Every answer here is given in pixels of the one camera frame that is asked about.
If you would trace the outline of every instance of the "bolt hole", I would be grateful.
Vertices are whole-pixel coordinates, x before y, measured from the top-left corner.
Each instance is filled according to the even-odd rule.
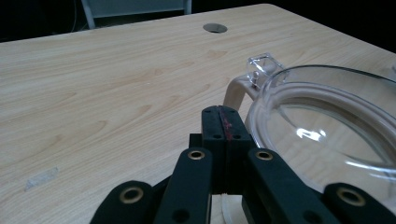
[[[221,34],[227,32],[228,28],[225,25],[217,23],[208,23],[204,25],[204,29],[210,33]]]
[[[307,221],[308,223],[312,223],[312,224],[322,223],[322,219],[321,219],[320,215],[318,215],[317,213],[315,213],[313,211],[305,211],[303,216],[304,216],[305,221]]]
[[[337,190],[337,195],[345,203],[349,203],[354,206],[364,206],[366,204],[364,198],[353,189],[340,188]]]
[[[190,218],[190,213],[184,209],[176,210],[172,215],[172,219],[177,223],[186,222],[187,220],[189,220],[189,218]]]
[[[205,156],[205,153],[202,151],[191,151],[189,153],[189,158],[195,161],[202,159]]]
[[[120,194],[120,201],[122,203],[137,203],[143,198],[143,190],[138,187],[131,187],[125,189]]]
[[[270,161],[273,158],[273,155],[269,152],[258,151],[256,153],[256,157],[263,161]]]

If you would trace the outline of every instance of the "dark background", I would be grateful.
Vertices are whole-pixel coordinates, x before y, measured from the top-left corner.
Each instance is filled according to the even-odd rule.
[[[76,24],[74,24],[75,3]],[[312,21],[396,53],[394,34],[396,18],[390,0],[376,2],[192,0],[192,13],[260,3],[285,8]],[[0,20],[2,22],[0,42],[70,33],[87,27],[80,0],[2,0]]]

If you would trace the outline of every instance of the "transparent container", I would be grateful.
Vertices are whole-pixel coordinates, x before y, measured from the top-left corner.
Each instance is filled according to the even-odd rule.
[[[245,93],[258,147],[276,151],[312,189],[348,183],[396,214],[396,82],[337,66],[285,68],[263,54],[231,82],[224,105],[238,109]]]

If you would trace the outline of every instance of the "table surface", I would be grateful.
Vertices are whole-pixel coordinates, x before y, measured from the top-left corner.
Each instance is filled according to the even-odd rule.
[[[228,31],[205,31],[210,22]],[[117,185],[168,177],[201,110],[264,52],[384,77],[396,63],[272,5],[0,44],[0,222],[89,223]],[[224,223],[219,197],[212,223]]]

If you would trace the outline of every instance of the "black metal bracket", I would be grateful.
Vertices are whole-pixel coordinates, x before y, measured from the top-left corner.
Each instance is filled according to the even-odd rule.
[[[213,194],[243,196],[249,223],[396,223],[363,190],[335,183],[320,194],[274,151],[257,148],[237,111],[202,111],[202,133],[190,135],[171,176],[152,187],[129,181],[107,195],[91,224],[210,223]]]

